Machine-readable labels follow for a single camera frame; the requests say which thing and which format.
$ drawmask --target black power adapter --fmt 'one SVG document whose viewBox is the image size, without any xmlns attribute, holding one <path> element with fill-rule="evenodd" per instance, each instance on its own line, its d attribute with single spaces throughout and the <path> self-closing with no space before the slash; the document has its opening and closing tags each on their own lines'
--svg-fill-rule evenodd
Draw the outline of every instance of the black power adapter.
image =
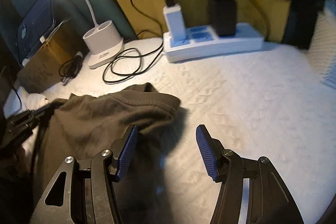
<svg viewBox="0 0 336 224">
<path fill-rule="evenodd" d="M 208 19 L 219 37 L 236 34 L 235 0 L 208 0 Z"/>
</svg>

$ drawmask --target power strip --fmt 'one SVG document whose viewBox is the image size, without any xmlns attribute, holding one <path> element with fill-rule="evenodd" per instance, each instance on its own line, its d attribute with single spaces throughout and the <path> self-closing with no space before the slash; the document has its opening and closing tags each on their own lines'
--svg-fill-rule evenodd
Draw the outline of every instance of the power strip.
<svg viewBox="0 0 336 224">
<path fill-rule="evenodd" d="M 188 39 L 172 42 L 169 32 L 163 35 L 164 52 L 170 63 L 235 52 L 252 52 L 262 48 L 264 37 L 248 23 L 238 23 L 236 34 L 219 37 L 209 26 L 187 29 Z"/>
</svg>

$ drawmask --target textured white blanket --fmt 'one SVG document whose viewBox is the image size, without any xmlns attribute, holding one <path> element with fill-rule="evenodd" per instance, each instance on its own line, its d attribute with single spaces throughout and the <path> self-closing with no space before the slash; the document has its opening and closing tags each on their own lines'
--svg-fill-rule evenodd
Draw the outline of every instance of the textured white blanket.
<svg viewBox="0 0 336 224">
<path fill-rule="evenodd" d="M 159 43 L 150 39 L 127 47 L 145 53 Z M 131 72 L 137 62 L 123 60 L 115 69 Z M 90 70 L 86 63 L 66 87 L 57 84 L 47 90 L 47 99 L 69 98 L 71 93 L 100 96 L 145 82 L 181 99 L 187 115 L 183 126 L 172 129 L 167 142 L 178 142 L 164 165 L 175 223 L 209 223 L 216 204 L 220 185 L 207 176 L 195 139 L 201 123 L 241 157 L 269 157 L 306 224 L 320 218 L 336 193 L 336 90 L 318 81 L 306 56 L 295 48 L 266 43 L 260 52 L 178 64 L 168 63 L 163 55 L 149 72 L 117 85 L 104 84 L 104 68 Z M 116 76 L 110 73 L 108 78 Z M 246 206 L 247 197 L 240 223 L 245 223 Z"/>
</svg>

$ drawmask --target ribbed blue rubber pad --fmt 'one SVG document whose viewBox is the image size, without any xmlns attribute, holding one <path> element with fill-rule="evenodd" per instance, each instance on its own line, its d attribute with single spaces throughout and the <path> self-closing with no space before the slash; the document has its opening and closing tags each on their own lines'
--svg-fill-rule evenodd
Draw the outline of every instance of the ribbed blue rubber pad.
<svg viewBox="0 0 336 224">
<path fill-rule="evenodd" d="M 196 141 L 208 175 L 215 181 L 218 177 L 216 159 L 200 127 L 196 128 Z"/>
<path fill-rule="evenodd" d="M 118 180 L 121 180 L 127 174 L 129 164 L 134 154 L 135 146 L 137 145 L 137 141 L 138 128 L 134 127 L 118 159 L 118 172 L 116 175 Z"/>
</svg>

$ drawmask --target white textured container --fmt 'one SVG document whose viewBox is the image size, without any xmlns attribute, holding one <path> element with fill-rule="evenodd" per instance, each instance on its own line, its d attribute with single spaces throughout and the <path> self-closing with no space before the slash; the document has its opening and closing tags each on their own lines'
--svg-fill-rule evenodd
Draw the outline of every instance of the white textured container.
<svg viewBox="0 0 336 224">
<path fill-rule="evenodd" d="M 336 18 L 328 10 L 318 15 L 307 56 L 321 81 L 336 88 Z"/>
</svg>

